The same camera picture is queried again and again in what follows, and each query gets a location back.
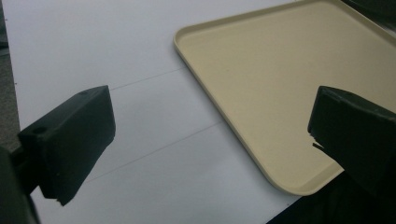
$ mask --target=tray rim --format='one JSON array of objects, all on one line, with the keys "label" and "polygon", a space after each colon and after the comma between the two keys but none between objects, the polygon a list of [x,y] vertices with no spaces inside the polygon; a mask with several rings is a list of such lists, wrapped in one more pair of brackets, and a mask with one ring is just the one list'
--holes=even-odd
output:
[{"label": "tray rim", "polygon": [[174,46],[177,50],[177,53],[179,56],[183,59],[183,62],[189,67],[190,71],[193,73],[194,77],[197,79],[197,81],[200,83],[200,86],[204,89],[206,95],[211,99],[211,101],[214,103],[216,106],[217,110],[220,112],[220,114],[223,116],[223,118],[227,121],[227,124],[231,127],[233,130],[233,133],[237,136],[238,140],[242,143],[244,148],[246,149],[247,153],[250,155],[250,157],[255,161],[256,165],[260,168],[262,173],[265,175],[267,180],[277,187],[278,189],[281,189],[287,193],[295,194],[295,195],[301,195],[301,196],[306,196],[306,195],[311,195],[313,193],[316,193],[318,190],[322,189],[324,186],[326,186],[329,182],[331,182],[334,178],[336,178],[338,175],[344,172],[344,169],[336,162],[334,161],[326,171],[329,173],[328,178],[324,181],[321,182],[321,184],[316,185],[315,188],[313,189],[304,189],[304,186],[309,185],[310,182],[315,182],[314,180],[318,177],[318,175],[313,176],[313,178],[306,182],[304,186],[300,188],[289,188],[287,186],[282,186],[281,183],[277,183],[265,170],[263,165],[259,162],[259,160],[256,158],[255,154],[252,152],[250,149],[250,146],[248,145],[248,142],[245,141],[244,137],[241,135],[240,132],[238,132],[237,127],[233,125],[233,123],[229,120],[229,116],[227,116],[227,113],[219,106],[217,100],[212,96],[210,91],[206,88],[204,82],[201,80],[200,76],[196,74],[194,67],[191,65],[191,63],[187,60],[185,55],[183,54],[183,49],[179,45],[179,42],[181,39],[188,34],[199,32],[200,30],[206,30],[208,28],[214,28],[216,26],[221,26],[223,24],[235,22],[235,21],[241,21],[241,20],[248,20],[254,17],[262,16],[263,14],[269,14],[269,13],[274,13],[278,12],[279,10],[284,10],[284,9],[289,9],[289,8],[294,8],[294,7],[299,7],[299,6],[304,6],[304,5],[310,5],[314,4],[317,2],[323,2],[327,4],[332,4],[335,5],[336,7],[340,8],[342,11],[347,13],[349,16],[352,16],[353,18],[357,18],[361,23],[364,25],[368,26],[371,30],[376,32],[378,35],[381,35],[382,38],[386,39],[391,45],[396,47],[396,38],[388,33],[385,29],[383,29],[381,26],[378,24],[374,23],[373,21],[369,20],[365,16],[363,16],[359,11],[356,9],[350,7],[346,3],[342,2],[341,0],[303,0],[303,1],[296,1],[296,2],[291,2],[287,4],[282,4],[279,6],[274,6],[274,7],[268,7],[268,8],[263,8],[263,9],[258,9],[254,11],[249,11],[237,15],[233,15],[230,17],[225,17],[225,18],[220,18],[217,20],[212,20],[212,21],[204,21],[204,22],[199,22],[193,25],[188,25],[185,26],[181,29],[179,29],[176,34],[174,35]]}]

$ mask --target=beige tray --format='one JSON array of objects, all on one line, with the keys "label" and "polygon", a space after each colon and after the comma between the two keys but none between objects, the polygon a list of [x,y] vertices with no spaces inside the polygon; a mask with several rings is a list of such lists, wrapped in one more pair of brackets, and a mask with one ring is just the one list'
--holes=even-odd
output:
[{"label": "beige tray", "polygon": [[175,44],[262,172],[293,194],[315,193],[343,171],[306,130],[319,85],[396,111],[396,39],[339,1],[193,25]]}]

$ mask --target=black object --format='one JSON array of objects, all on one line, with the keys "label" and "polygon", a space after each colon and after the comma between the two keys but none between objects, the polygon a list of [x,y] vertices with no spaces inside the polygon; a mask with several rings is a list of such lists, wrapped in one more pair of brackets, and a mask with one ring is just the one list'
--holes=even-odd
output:
[{"label": "black object", "polygon": [[268,224],[394,224],[396,201],[378,199],[343,172],[315,194],[304,196]]},{"label": "black object", "polygon": [[344,0],[344,2],[360,11],[396,19],[396,0]]},{"label": "black object", "polygon": [[70,202],[115,131],[109,89],[102,86],[74,95],[20,132],[21,148],[0,151],[0,223],[11,223],[8,207],[32,220],[25,211],[29,204],[34,211],[28,195],[37,186],[46,198]]},{"label": "black object", "polygon": [[396,223],[396,115],[321,86],[308,131],[345,172],[268,223]]},{"label": "black object", "polygon": [[374,196],[395,194],[396,115],[358,95],[319,87],[308,131]]}]

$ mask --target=gray carpet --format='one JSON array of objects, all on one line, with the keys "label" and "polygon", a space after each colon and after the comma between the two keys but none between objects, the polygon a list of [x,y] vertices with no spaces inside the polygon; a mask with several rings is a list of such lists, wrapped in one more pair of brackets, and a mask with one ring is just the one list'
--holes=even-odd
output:
[{"label": "gray carpet", "polygon": [[3,5],[0,8],[0,146],[13,151],[20,143],[20,131],[14,77],[7,48],[7,32],[4,22]]}]

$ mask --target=white surface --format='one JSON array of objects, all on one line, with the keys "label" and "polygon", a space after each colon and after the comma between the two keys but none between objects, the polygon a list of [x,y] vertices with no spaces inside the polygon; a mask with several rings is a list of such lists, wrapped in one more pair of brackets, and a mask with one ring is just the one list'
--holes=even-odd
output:
[{"label": "white surface", "polygon": [[3,0],[21,127],[109,85],[114,142],[42,223],[263,223],[297,197],[272,187],[173,47],[183,26],[288,0]]}]

